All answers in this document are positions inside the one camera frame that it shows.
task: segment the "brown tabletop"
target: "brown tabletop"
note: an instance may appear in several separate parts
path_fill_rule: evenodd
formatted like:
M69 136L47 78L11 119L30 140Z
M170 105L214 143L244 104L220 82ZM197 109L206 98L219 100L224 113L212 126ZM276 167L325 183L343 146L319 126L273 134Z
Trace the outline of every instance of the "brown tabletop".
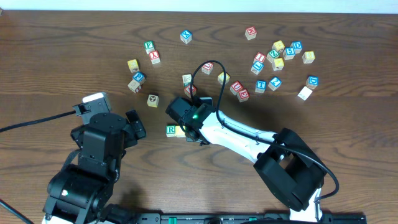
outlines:
M245 28L257 37L247 40ZM296 131L336 174L340 191L323 200L332 212L364 212L369 223L397 223L398 16L368 14L265 14L174 12L3 11L0 17L0 127L72 110L98 91L109 93L113 112L134 108L147 137L127 149L121 178L109 202L166 213L287 210L252 164L224 147L200 147L167 138L173 120L165 109L185 96L182 75L205 60L224 64L231 81L221 110L249 126ZM181 31L193 33L185 45ZM144 42L153 40L161 63L152 65ZM302 41L316 59L301 55L274 72L266 62L257 76L254 56L272 43ZM147 75L142 90L127 88L127 61ZM198 72L198 96L220 92L215 66ZM297 97L309 75L320 79L307 101ZM282 80L276 91L255 93L256 80ZM239 80L251 94L239 103L229 86ZM147 106L148 94L160 97ZM47 184L76 144L69 116L0 134L0 197L35 223L43 218ZM333 190L327 177L323 194ZM0 208L0 223L20 221Z

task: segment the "green block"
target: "green block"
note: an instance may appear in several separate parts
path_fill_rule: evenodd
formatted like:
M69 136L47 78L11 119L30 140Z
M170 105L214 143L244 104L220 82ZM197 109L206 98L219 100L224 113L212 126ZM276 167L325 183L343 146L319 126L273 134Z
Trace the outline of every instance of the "green block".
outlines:
M145 46L145 49L151 49L151 48L154 48L154 47L155 47L154 42L151 41L151 40L145 42L145 43L144 43L144 46Z
M169 224L177 224L177 218L169 218Z
M271 50L268 54L269 54L273 59L279 57L279 53L278 53L278 51L276 51L276 50Z
M167 137L175 137L175 125L167 125L166 126L166 136Z

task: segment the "alphabet cube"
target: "alphabet cube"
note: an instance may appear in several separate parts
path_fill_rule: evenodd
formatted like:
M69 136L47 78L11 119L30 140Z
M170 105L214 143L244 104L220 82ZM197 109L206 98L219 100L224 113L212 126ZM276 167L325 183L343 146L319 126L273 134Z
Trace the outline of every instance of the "alphabet cube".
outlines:
M254 74L258 75L261 72L262 68L264 68L264 64L263 63L254 62L254 64L251 67L251 71Z
M182 83L184 83L184 87L186 87L187 85L191 84L191 80L192 80L191 74L183 75L182 76Z
M224 82L224 72L221 72L221 74L218 75L217 78L218 82L222 85ZM229 82L229 75L228 73L226 74L226 79L225 79L225 84L227 84Z
M305 86L314 90L318 86L318 77L309 76Z
M301 50L303 49L303 45L301 44L301 41L295 41L293 42L290 47L293 47L294 49L294 53L298 54L301 52Z
M281 40L278 40L272 45L272 49L278 51L278 53L282 53L285 49L285 45Z
M304 63L312 63L315 60L315 54L313 51L304 52L303 54L303 62Z
M182 31L180 38L181 38L182 42L187 44L192 40L192 34L188 30L184 30L184 31Z
M147 41L144 43L144 47L145 47L145 51L147 52L147 54L154 52L155 51L155 45L153 41Z
M274 71L281 70L284 66L285 63L281 58L277 58L272 62L272 69L274 69Z
M234 94L235 96L242 89L243 89L243 86L239 81L232 83L231 88L229 88L229 90L231 90L232 94Z
M239 102L244 102L249 99L249 92L247 89L241 90L237 94Z
M263 55L262 53L258 52L257 55L254 57L253 63L255 63L255 62L264 63L265 59L266 59L266 56Z
M179 125L175 126L175 137L177 137L177 138L184 138L185 137L185 132L182 131L182 128Z
M160 56L159 56L159 53L157 50L149 53L149 57L150 57L150 61L152 62L153 65L156 63L160 63Z
M201 67L201 70L203 73L210 75L211 71L213 71L213 66L214 66L213 63L209 62L209 63L204 64Z
M190 87L191 85L187 85L187 87L184 88L184 92L189 98L191 98ZM197 93L196 87L192 86L192 96L195 96L196 93Z
M256 89L254 90L256 93L264 93L266 90L267 82L263 80L257 80Z
M297 96L300 97L300 98L303 99L303 100L306 100L306 99L311 95L311 93L312 93L312 90L305 86L305 87L300 91L300 93L298 93Z
M280 87L282 84L282 81L278 79L278 77L274 77L271 81L269 81L268 87L272 90L275 91Z
M147 100L148 106L157 107L159 104L159 97L155 95L149 95Z
M130 61L127 62L127 64L129 65L129 68L130 68L130 72L131 72L131 73L134 73L134 72L138 72L138 71L139 71L137 59L130 60Z
M244 33L244 35L246 36L246 38L248 40L254 39L254 38L256 38L257 30L254 27L249 27L246 29L246 32Z
M127 86L134 93L138 93L138 91L141 89L140 84L135 80L131 80L131 82Z
M294 49L291 47L286 47L284 50L284 59L285 60L290 60L294 58Z
M144 84L145 82L145 76L141 72L137 72L132 76L132 79L137 81L140 85Z
M279 53L276 50L271 50L267 54L267 60L272 63L276 58L279 58Z
M166 126L166 136L167 137L175 137L175 125L167 125Z

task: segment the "wooden table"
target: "wooden table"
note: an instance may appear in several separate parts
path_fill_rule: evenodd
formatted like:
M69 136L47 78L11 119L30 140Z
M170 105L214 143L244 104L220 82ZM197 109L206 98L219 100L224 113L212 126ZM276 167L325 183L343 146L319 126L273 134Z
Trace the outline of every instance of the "wooden table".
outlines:
M257 37L246 40L246 27ZM121 179L109 202L163 212L263 212L286 210L252 164L220 146L167 138L173 123L165 109L185 96L182 75L205 60L219 60L249 90L239 103L225 91L221 110L247 125L296 131L336 174L341 190L322 201L333 212L364 212L369 223L398 222L398 16L360 14L233 14L173 12L4 11L0 17L0 127L72 110L98 91L110 94L114 113L135 108L147 137L127 150ZM180 33L193 40L185 45ZM161 63L152 65L143 43L153 40ZM272 43L301 40L316 59L301 54L273 72L267 62L250 72L257 52ZM127 88L127 61L138 59L147 81ZM199 96L220 92L215 66L198 73ZM308 75L320 85L307 101L297 98ZM282 86L254 92L257 79L278 76ZM160 96L158 108L147 96ZM66 118L0 134L0 197L41 222L47 184L60 170L81 118ZM325 179L323 193L333 190ZM1 223L19 220L0 208Z

